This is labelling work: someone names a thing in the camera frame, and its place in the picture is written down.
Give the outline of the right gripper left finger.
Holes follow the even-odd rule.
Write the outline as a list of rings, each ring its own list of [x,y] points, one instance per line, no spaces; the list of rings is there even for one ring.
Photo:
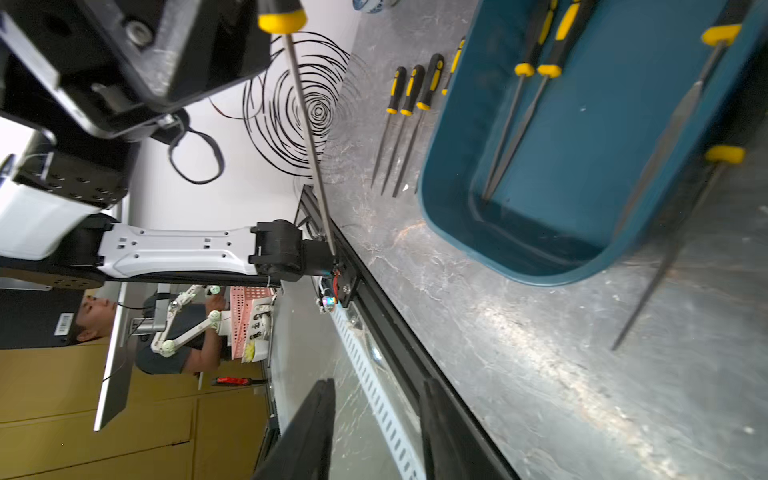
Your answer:
[[[318,380],[284,430],[266,430],[252,479],[328,479],[335,405],[334,380]]]

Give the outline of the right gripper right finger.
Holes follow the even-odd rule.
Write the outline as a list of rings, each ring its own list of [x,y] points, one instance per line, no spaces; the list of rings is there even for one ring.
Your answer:
[[[463,421],[435,379],[423,383],[420,421],[427,479],[519,479]]]

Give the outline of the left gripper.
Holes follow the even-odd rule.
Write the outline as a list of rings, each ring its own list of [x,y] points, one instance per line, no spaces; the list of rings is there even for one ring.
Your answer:
[[[80,1],[121,98],[93,91],[89,74],[79,126],[101,139],[145,128],[264,71],[271,37],[254,1]]]

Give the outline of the black yellow file tool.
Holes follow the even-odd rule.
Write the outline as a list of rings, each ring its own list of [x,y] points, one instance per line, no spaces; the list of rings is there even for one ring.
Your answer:
[[[414,113],[417,113],[417,117],[413,123],[410,139],[393,188],[393,198],[396,198],[401,191],[424,114],[431,110],[433,97],[438,89],[445,64],[444,56],[441,53],[435,53],[430,58],[427,68],[424,68],[422,65],[416,65],[413,69],[411,79],[406,88],[406,100],[400,109],[400,113],[405,116],[402,127],[408,125],[408,118],[413,117]]]

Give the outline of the teal plastic storage box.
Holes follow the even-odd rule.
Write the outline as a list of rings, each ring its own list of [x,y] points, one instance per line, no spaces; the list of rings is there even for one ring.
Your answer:
[[[672,153],[635,185],[713,48],[721,1],[601,1],[563,74],[519,84],[530,1],[479,3],[419,181],[427,224],[519,283],[559,286],[641,241],[688,160],[702,151],[748,64],[767,43],[767,5],[706,81]]]

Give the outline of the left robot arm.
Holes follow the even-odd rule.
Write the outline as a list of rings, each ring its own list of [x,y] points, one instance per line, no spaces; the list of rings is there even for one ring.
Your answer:
[[[332,239],[285,220],[209,232],[107,215],[140,145],[177,148],[189,104],[251,79],[306,24],[298,1],[5,1],[1,115],[29,149],[1,165],[1,274],[59,289],[148,280],[267,286],[329,276]]]

